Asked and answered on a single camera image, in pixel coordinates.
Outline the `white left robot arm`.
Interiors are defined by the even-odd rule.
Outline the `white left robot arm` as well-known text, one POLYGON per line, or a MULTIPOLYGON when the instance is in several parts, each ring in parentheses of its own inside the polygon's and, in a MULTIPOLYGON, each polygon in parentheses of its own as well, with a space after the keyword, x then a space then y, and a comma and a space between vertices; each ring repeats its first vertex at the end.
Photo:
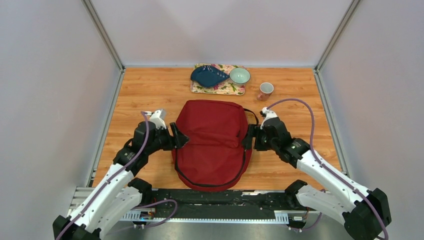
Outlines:
POLYGON ((53 222, 56 240, 102 240, 111 228, 136 206, 148 207, 153 201, 151 185, 137 173, 157 151, 183 148, 189 137, 174 122, 170 128, 142 121, 121 150, 116 153, 107 174, 84 202, 53 222))

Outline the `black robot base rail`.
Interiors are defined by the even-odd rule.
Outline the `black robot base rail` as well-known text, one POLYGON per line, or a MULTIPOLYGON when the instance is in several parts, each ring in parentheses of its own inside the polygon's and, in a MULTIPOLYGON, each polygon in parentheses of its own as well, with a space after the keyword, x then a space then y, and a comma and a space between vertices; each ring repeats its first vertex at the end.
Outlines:
POLYGON ((155 189, 134 213, 134 224, 265 223, 300 229, 313 211, 294 203, 283 190, 155 189))

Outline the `red student backpack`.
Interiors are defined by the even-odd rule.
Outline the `red student backpack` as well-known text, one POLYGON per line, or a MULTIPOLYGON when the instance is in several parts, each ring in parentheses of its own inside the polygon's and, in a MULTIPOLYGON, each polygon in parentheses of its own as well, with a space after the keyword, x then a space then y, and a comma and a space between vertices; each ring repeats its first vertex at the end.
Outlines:
POLYGON ((222 192, 234 187, 248 168, 252 150, 243 146, 253 111, 229 101, 188 100, 176 126, 189 138, 172 152, 174 169, 190 189, 222 192))

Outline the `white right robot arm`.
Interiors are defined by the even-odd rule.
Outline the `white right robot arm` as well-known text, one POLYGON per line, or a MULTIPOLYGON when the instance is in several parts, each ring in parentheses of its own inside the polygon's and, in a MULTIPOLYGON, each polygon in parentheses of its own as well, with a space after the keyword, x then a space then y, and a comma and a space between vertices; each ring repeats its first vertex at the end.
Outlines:
POLYGON ((247 149, 273 150, 285 163, 314 178, 329 193, 321 192, 302 180, 287 189, 286 205, 293 210, 309 207, 344 226, 354 240, 388 238, 387 226, 392 222, 387 195, 379 188, 370 190, 350 179, 321 157, 301 138, 291 137, 278 118, 262 124, 249 124, 242 141, 247 149))

